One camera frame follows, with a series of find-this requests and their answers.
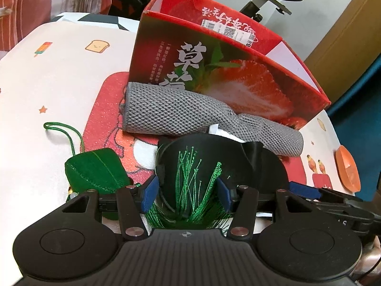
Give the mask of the red strawberry cardboard box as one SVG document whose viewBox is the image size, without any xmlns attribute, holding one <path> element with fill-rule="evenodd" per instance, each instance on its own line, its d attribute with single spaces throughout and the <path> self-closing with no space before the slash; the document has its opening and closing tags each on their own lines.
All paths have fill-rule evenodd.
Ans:
<svg viewBox="0 0 381 286">
<path fill-rule="evenodd" d="M 278 34 L 213 0 L 151 0 L 129 79 L 210 96 L 238 114 L 295 127 L 330 105 Z"/>
</svg>

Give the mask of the orange paper boat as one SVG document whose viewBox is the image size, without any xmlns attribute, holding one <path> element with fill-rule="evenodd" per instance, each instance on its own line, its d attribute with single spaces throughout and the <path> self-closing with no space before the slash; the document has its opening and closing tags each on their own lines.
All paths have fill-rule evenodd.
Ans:
<svg viewBox="0 0 381 286">
<path fill-rule="evenodd" d="M 359 192 L 361 183 L 355 160 L 343 145 L 336 150 L 335 161 L 342 185 L 350 192 Z"/>
</svg>

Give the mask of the black eye mask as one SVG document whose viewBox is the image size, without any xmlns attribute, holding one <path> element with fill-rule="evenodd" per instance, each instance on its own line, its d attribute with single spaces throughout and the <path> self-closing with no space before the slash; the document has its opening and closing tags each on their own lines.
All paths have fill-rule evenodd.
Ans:
<svg viewBox="0 0 381 286">
<path fill-rule="evenodd" d="M 238 208 L 240 185 L 259 192 L 259 206 L 288 189 L 286 168 L 259 141 L 212 134 L 161 139 L 156 156 L 158 197 L 147 212 L 156 229 L 226 229 Z"/>
</svg>

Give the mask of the grey knitted sleeve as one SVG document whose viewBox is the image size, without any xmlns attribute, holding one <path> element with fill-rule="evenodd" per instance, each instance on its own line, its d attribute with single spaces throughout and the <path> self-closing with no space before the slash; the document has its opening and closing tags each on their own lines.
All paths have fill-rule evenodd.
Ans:
<svg viewBox="0 0 381 286">
<path fill-rule="evenodd" d="M 213 97 L 159 85 L 127 84 L 125 132 L 184 136 L 207 132 L 215 124 L 242 141 L 259 141 L 277 155 L 297 157 L 304 147 L 299 131 L 259 116 L 236 114 Z"/>
</svg>

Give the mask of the wooden door panel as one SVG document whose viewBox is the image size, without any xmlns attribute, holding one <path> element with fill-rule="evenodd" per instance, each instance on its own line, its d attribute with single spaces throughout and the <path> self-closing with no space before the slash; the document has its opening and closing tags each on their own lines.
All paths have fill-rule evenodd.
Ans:
<svg viewBox="0 0 381 286">
<path fill-rule="evenodd" d="M 352 0 L 305 60 L 331 102 L 380 54 L 380 0 Z"/>
</svg>

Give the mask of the green zongzi sachet with tassel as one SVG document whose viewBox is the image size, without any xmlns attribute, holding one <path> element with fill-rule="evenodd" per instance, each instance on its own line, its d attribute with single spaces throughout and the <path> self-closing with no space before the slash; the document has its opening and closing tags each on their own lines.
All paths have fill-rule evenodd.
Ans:
<svg viewBox="0 0 381 286">
<path fill-rule="evenodd" d="M 146 187 L 147 183 L 133 184 L 119 156 L 111 148 L 85 150 L 83 137 L 70 125 L 46 122 L 45 130 L 58 131 L 66 135 L 72 157 L 65 162 L 65 174 L 72 193 L 80 194 L 94 189 L 101 195 L 114 194 L 120 188 Z M 149 200 L 149 208 L 143 214 L 151 228 L 157 229 L 216 229 L 225 228 L 231 215 L 225 211 L 215 194 L 217 178 L 222 166 L 217 162 L 209 176 L 205 193 L 201 193 L 203 181 L 198 179 L 202 161 L 196 159 L 196 151 L 187 148 L 178 154 L 174 179 L 175 212 L 166 213 L 155 202 Z"/>
</svg>

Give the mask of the white cartoon table mat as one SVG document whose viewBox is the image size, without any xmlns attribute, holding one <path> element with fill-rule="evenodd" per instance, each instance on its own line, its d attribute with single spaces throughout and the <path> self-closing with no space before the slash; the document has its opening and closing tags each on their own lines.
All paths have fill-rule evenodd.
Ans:
<svg viewBox="0 0 381 286">
<path fill-rule="evenodd" d="M 111 148 L 133 184 L 155 174 L 161 139 L 183 137 L 123 130 L 135 40 L 55 21 L 1 59 L 1 284 L 351 285 L 358 236 L 288 190 L 250 241 L 226 238 L 233 215 L 226 229 L 196 230 L 151 228 L 144 214 L 148 238 L 125 241 L 115 214 L 98 219 L 95 197 L 72 193 L 70 143 L 44 123 L 74 127 L 86 151 Z M 217 124 L 193 134 L 246 143 Z"/>
</svg>

